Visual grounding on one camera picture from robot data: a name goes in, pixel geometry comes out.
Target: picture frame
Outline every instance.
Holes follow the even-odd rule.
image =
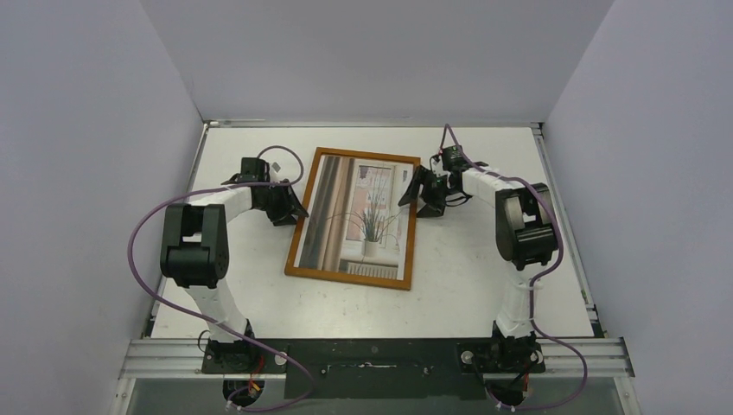
[[[417,202],[398,207],[420,157],[318,147],[285,275],[409,290]]]

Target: wall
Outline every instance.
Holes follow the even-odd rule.
[[[142,0],[204,119],[539,121],[613,0]]]
[[[0,407],[106,413],[201,119],[137,0],[3,2],[0,56]]]
[[[733,3],[616,0],[545,125],[646,414],[730,413]]]

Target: purple cable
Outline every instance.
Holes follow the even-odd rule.
[[[446,124],[445,127],[443,128],[443,139],[440,142],[440,148],[441,149],[443,148],[443,144],[445,143],[445,134],[447,132],[450,133],[451,138],[453,138],[453,142],[456,143],[456,146],[458,147],[458,150],[460,151],[461,156],[463,156],[463,158],[468,162],[468,164],[471,165],[471,167],[473,167],[474,169],[480,171],[481,173],[485,173],[485,174],[487,174],[489,176],[496,177],[497,179],[500,179],[500,180],[502,180],[504,182],[518,182],[518,183],[521,183],[522,186],[526,187],[527,190],[529,190],[529,192],[532,194],[532,196],[534,196],[534,198],[537,200],[537,202],[539,203],[539,205],[547,212],[547,215],[550,217],[550,223],[552,225],[552,231],[555,233],[555,235],[557,235],[557,238],[558,238],[558,260],[556,260],[552,265],[550,265],[549,268],[543,270],[542,272],[538,273],[537,275],[535,275],[534,277],[532,277],[532,279],[529,280],[529,286],[530,286],[530,289],[531,289],[532,287],[534,287],[535,283],[537,283],[537,281],[539,281],[540,278],[544,277],[545,275],[549,274],[550,272],[555,271],[560,266],[560,263],[563,262],[563,257],[565,255],[565,248],[564,248],[564,245],[563,245],[563,239],[560,236],[560,226],[558,225],[558,219],[555,217],[555,211],[554,211],[554,209],[552,209],[552,206],[549,205],[549,204],[547,204],[547,202],[545,202],[545,200],[543,200],[543,198],[539,196],[538,191],[535,190],[534,187],[528,181],[526,181],[525,179],[522,179],[521,177],[506,177],[506,176],[502,176],[502,175],[500,175],[498,173],[494,173],[493,171],[484,170],[481,166],[479,166],[476,163],[472,162],[471,159],[469,159],[468,156],[466,156],[466,153],[463,152],[463,148],[458,143],[458,139],[456,138],[456,134],[453,133],[453,129],[450,128],[450,125],[449,124]],[[580,386],[578,387],[578,389],[575,392],[573,392],[570,395],[568,395],[568,397],[566,397],[565,399],[559,400],[558,402],[555,402],[555,403],[552,403],[552,404],[548,404],[548,405],[519,406],[516,409],[519,410],[519,411],[540,411],[540,410],[557,408],[558,406],[565,405],[568,402],[572,401],[573,399],[577,398],[577,396],[580,395],[580,393],[583,391],[583,389],[585,388],[586,383],[588,383],[588,362],[585,360],[585,357],[583,356],[582,353],[580,353],[580,351],[578,349],[574,348],[569,343],[563,342],[562,340],[558,339],[557,337],[552,337],[551,335],[548,335],[547,333],[545,333],[544,331],[542,331],[542,329],[540,329],[537,326],[537,323],[534,322],[534,295],[532,294],[532,291],[531,290],[530,290],[530,293],[529,293],[529,318],[530,318],[530,322],[532,323],[532,327],[534,328],[534,330],[536,332],[538,332],[540,335],[542,335],[545,339],[547,339],[547,340],[549,340],[551,342],[556,342],[557,344],[559,344],[561,346],[565,346],[570,351],[572,351],[573,353],[577,354],[577,357],[579,357],[580,358],[580,361],[583,363],[583,380],[581,380]],[[497,400],[494,397],[494,395],[491,394],[491,392],[489,392],[489,396],[491,396],[491,398],[494,399],[495,401],[499,402],[499,400]],[[509,408],[509,409],[511,408],[511,406],[509,406],[509,405],[504,405],[503,403],[500,403],[500,404],[504,408]]]
[[[234,336],[236,336],[236,337],[244,340],[245,342],[251,343],[254,346],[257,346],[258,348],[262,348],[263,350],[265,350],[267,352],[270,352],[272,354],[275,354],[275,355],[278,355],[278,356],[284,358],[285,360],[287,360],[290,363],[292,363],[293,365],[295,365],[295,367],[297,367],[298,369],[300,369],[305,374],[305,376],[310,380],[310,386],[311,386],[310,390],[307,391],[306,393],[298,396],[297,398],[295,398],[293,400],[286,401],[286,402],[283,402],[281,404],[277,404],[277,405],[270,406],[270,407],[267,407],[267,408],[256,408],[256,409],[242,408],[242,410],[244,412],[269,412],[269,411],[276,411],[278,409],[283,409],[283,408],[285,408],[287,406],[293,405],[296,402],[300,402],[301,400],[307,398],[313,392],[313,390],[316,388],[316,380],[313,378],[313,375],[310,374],[310,372],[308,371],[308,369],[305,368],[305,366],[303,366],[300,362],[296,361],[292,357],[289,357],[287,354],[282,354],[278,350],[276,350],[275,348],[271,348],[270,346],[267,346],[266,344],[264,344],[262,342],[259,342],[259,341],[255,340],[255,339],[251,339],[251,338],[249,338],[246,335],[243,335],[241,333],[237,333],[233,329],[230,329],[229,327],[227,327],[225,324],[218,324],[217,321],[215,319],[213,319],[212,317],[205,316],[205,315],[200,314],[200,313],[197,313],[197,312],[195,312],[193,310],[189,310],[189,309],[187,309],[185,307],[182,307],[182,306],[180,306],[178,304],[171,303],[169,300],[166,300],[165,298],[159,296],[158,293],[155,292],[155,290],[153,290],[152,288],[150,288],[145,283],[145,281],[143,281],[143,278],[140,277],[140,273],[137,271],[137,268],[135,266],[135,259],[133,258],[133,255],[132,255],[132,248],[135,245],[135,238],[137,237],[137,234],[140,232],[140,228],[143,227],[143,225],[145,224],[145,222],[147,222],[154,214],[156,214],[157,212],[159,212],[163,208],[167,207],[171,203],[174,203],[174,202],[177,202],[177,201],[180,201],[180,200],[189,198],[191,196],[205,195],[205,194],[212,194],[212,193],[219,193],[219,192],[227,191],[227,190],[232,189],[232,188],[244,188],[244,187],[254,187],[254,186],[290,186],[290,185],[293,185],[293,184],[296,184],[296,183],[300,182],[300,180],[303,178],[303,174],[304,174],[305,168],[303,167],[303,161],[295,153],[295,151],[293,151],[293,150],[291,150],[291,149],[289,149],[287,147],[283,147],[282,145],[271,145],[270,147],[267,147],[264,150],[260,151],[259,154],[257,155],[257,157],[260,158],[265,152],[267,152],[269,150],[274,150],[274,149],[285,150],[285,151],[289,152],[290,154],[292,154],[296,158],[296,160],[298,162],[298,165],[300,166],[300,175],[297,177],[297,179],[295,181],[293,181],[293,182],[279,182],[279,183],[273,183],[273,182],[253,182],[253,183],[234,184],[234,185],[229,186],[229,187],[226,187],[226,188],[206,188],[206,189],[203,189],[203,190],[195,190],[193,192],[188,192],[185,195],[180,195],[180,196],[173,197],[171,199],[168,199],[168,200],[164,201],[163,203],[159,204],[158,206],[153,207],[152,210],[150,210],[147,214],[145,214],[145,216],[137,223],[137,225],[135,225],[135,229],[132,230],[132,234],[130,235],[130,240],[128,240],[128,242],[127,242],[127,263],[130,266],[130,271],[132,271],[132,276],[135,277],[135,280],[137,281],[137,283],[143,288],[143,290],[145,292],[148,293],[149,296],[155,298],[160,303],[163,303],[163,304],[169,306],[171,309],[178,310],[181,313],[188,314],[189,316],[194,316],[194,317],[200,318],[201,320],[204,320],[205,322],[210,322],[212,324],[216,324],[217,326],[219,326],[221,329],[223,329],[227,333],[229,333],[231,335],[234,335]],[[238,392],[241,392],[241,390],[235,391],[233,394],[229,395],[228,400],[232,400],[232,398],[234,396],[236,396],[236,394]]]

